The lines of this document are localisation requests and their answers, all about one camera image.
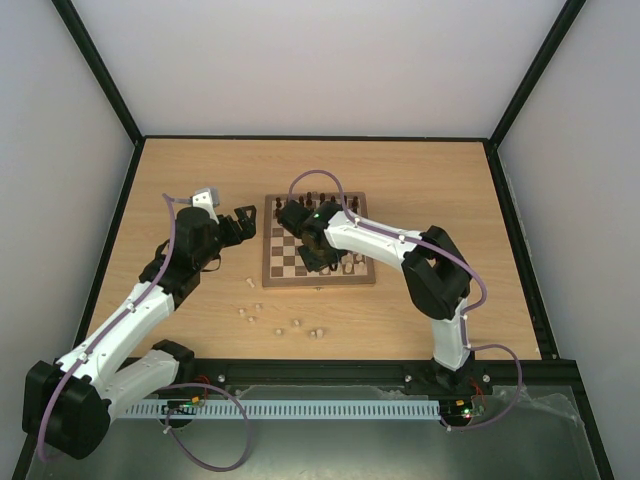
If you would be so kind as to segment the wooden chess board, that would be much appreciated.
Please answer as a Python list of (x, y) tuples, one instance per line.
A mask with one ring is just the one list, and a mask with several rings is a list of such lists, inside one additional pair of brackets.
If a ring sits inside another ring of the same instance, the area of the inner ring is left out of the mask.
[[(280, 199), (282, 207), (276, 209), (276, 199)], [(268, 194), (265, 197), (264, 228), (263, 228), (263, 266), (262, 285), (265, 288), (324, 288), (346, 286), (371, 286), (376, 282), (374, 261), (363, 256), (361, 262), (356, 262), (358, 253), (348, 252), (352, 263), (352, 272), (345, 275), (340, 259), (338, 269), (330, 271), (329, 275), (320, 272), (309, 272), (302, 261), (297, 249), (302, 245), (288, 231), (284, 230), (277, 222), (276, 214), (280, 212), (287, 200), (287, 194)], [(366, 273), (357, 275), (355, 267), (359, 263), (366, 265)]]

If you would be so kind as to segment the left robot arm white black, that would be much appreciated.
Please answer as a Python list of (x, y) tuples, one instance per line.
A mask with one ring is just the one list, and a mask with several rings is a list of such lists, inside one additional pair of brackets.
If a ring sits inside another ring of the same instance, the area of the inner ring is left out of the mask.
[(52, 460), (50, 448), (75, 459), (91, 454), (111, 423), (160, 390), (209, 390), (195, 374), (195, 354), (162, 340), (139, 360), (125, 361), (160, 322), (199, 285), (223, 249), (256, 234), (256, 208), (233, 216), (192, 205), (170, 213), (170, 236), (156, 249), (126, 300), (88, 338), (52, 363), (37, 362), (25, 380), (23, 430), (35, 436), (36, 453)]

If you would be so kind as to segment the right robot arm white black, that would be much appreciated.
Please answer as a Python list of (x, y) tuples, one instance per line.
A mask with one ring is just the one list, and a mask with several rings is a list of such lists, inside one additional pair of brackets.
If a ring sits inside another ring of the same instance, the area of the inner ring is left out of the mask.
[(413, 305), (431, 320), (432, 370), (445, 390), (460, 390), (471, 379), (466, 310), (472, 276), (441, 228), (425, 232), (372, 222), (335, 203), (311, 211), (297, 201), (276, 205), (278, 224), (302, 242), (298, 247), (309, 272), (334, 271), (349, 253), (400, 271)]

